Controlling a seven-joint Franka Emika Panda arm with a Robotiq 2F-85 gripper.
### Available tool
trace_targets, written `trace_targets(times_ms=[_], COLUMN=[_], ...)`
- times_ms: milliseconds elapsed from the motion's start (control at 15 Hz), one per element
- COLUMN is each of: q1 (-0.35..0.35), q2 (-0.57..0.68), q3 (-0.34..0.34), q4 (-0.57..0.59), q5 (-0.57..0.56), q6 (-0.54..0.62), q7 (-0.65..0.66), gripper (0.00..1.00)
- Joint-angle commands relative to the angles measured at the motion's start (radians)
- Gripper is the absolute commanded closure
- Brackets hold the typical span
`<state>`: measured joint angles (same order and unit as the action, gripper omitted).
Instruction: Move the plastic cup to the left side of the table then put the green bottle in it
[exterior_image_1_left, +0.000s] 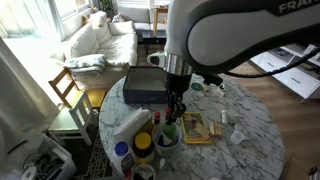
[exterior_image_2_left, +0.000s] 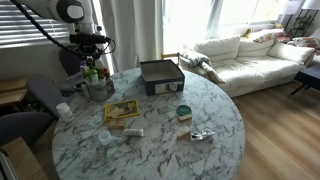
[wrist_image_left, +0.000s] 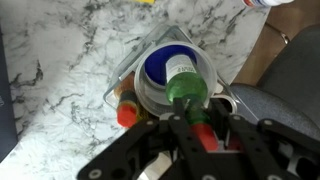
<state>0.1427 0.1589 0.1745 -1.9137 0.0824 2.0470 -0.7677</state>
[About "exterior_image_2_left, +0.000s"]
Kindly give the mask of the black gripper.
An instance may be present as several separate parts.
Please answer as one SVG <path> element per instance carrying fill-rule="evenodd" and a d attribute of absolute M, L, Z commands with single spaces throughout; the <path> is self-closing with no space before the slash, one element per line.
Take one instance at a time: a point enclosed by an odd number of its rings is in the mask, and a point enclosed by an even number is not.
<path fill-rule="evenodd" d="M 96 65 L 97 58 L 100 57 L 103 53 L 103 49 L 99 49 L 97 44 L 110 44 L 111 38 L 96 35 L 96 34 L 71 34 L 70 42 L 79 45 L 79 50 L 82 56 L 85 56 L 86 65 L 90 66 L 90 57 L 92 57 L 93 66 Z"/>

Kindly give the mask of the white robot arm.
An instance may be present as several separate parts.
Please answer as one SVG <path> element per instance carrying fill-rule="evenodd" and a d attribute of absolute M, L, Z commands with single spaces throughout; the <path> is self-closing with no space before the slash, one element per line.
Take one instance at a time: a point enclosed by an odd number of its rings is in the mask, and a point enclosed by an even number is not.
<path fill-rule="evenodd" d="M 25 17 L 52 43 L 58 47 L 76 54 L 81 59 L 85 60 L 89 67 L 96 65 L 104 49 L 98 48 L 98 44 L 110 44 L 113 39 L 99 35 L 98 31 L 101 27 L 98 26 L 93 19 L 93 9 L 91 0 L 10 0 Z M 74 34 L 69 36 L 71 43 L 77 44 L 78 49 L 70 49 L 44 30 L 40 24 L 23 8 L 28 7 L 36 15 L 45 18 L 53 19 L 59 22 L 72 24 Z"/>

